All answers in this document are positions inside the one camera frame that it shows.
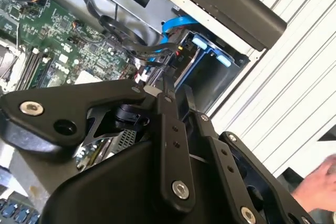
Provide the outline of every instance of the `silver screw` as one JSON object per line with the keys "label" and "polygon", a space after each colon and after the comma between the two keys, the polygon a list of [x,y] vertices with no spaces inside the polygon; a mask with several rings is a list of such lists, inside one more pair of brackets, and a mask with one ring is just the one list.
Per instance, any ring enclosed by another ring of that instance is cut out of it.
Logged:
{"label": "silver screw", "polygon": [[237,141],[237,138],[233,135],[229,135],[229,138],[233,141],[233,142],[236,142]]}
{"label": "silver screw", "polygon": [[23,102],[20,105],[20,110],[26,115],[38,116],[44,112],[44,108],[41,104],[37,102]]}
{"label": "silver screw", "polygon": [[206,115],[201,115],[201,118],[202,118],[205,122],[209,121],[209,118],[208,118]]}
{"label": "silver screw", "polygon": [[251,212],[250,209],[248,209],[247,207],[242,207],[240,210],[244,217],[244,219],[247,221],[247,223],[249,224],[256,224],[257,220],[256,217],[254,216],[254,214]]}
{"label": "silver screw", "polygon": [[138,89],[137,87],[134,87],[134,86],[132,87],[132,90],[135,91],[136,93],[140,93],[141,92],[140,89]]}
{"label": "silver screw", "polygon": [[310,224],[310,221],[305,216],[302,216],[302,220],[305,224]]}
{"label": "silver screw", "polygon": [[167,102],[172,102],[172,99],[170,99],[169,97],[164,97],[164,99],[165,99]]}
{"label": "silver screw", "polygon": [[180,199],[188,199],[189,189],[188,187],[180,180],[174,181],[172,185],[173,192]]}

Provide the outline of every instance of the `motherboard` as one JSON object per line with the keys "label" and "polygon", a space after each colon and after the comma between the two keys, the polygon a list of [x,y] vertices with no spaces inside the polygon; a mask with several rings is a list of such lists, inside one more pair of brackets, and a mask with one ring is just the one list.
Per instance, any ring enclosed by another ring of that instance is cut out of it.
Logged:
{"label": "motherboard", "polygon": [[52,0],[0,0],[0,37],[26,50],[16,90],[117,80],[134,71],[113,41]]}

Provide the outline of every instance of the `white corrugated panel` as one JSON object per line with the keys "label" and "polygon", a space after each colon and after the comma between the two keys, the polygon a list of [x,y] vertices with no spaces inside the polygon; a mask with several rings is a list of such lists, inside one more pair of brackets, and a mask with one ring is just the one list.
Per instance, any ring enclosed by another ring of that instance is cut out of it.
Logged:
{"label": "white corrugated panel", "polygon": [[262,1],[288,28],[213,124],[218,133],[240,136],[277,176],[294,153],[336,124],[336,8],[335,0]]}

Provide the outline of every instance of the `green circuit board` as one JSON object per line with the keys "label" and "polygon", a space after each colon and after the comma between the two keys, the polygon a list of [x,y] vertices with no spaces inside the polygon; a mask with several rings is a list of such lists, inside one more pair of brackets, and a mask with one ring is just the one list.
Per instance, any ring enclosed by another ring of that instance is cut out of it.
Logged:
{"label": "green circuit board", "polygon": [[27,88],[74,84],[83,71],[97,80],[116,80],[129,69],[127,57],[109,41],[95,45],[81,39],[103,36],[85,24],[75,31],[72,24],[78,19],[55,1],[0,0],[0,12],[1,37],[16,41],[19,26],[21,44],[42,55]]}

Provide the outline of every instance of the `hand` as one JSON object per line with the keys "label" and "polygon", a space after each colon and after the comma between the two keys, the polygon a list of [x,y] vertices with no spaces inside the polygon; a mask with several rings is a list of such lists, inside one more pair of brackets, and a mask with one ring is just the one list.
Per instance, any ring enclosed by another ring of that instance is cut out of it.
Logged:
{"label": "hand", "polygon": [[336,165],[336,155],[327,157],[292,193],[306,212],[317,208],[336,211],[336,173],[330,172],[333,165]]}

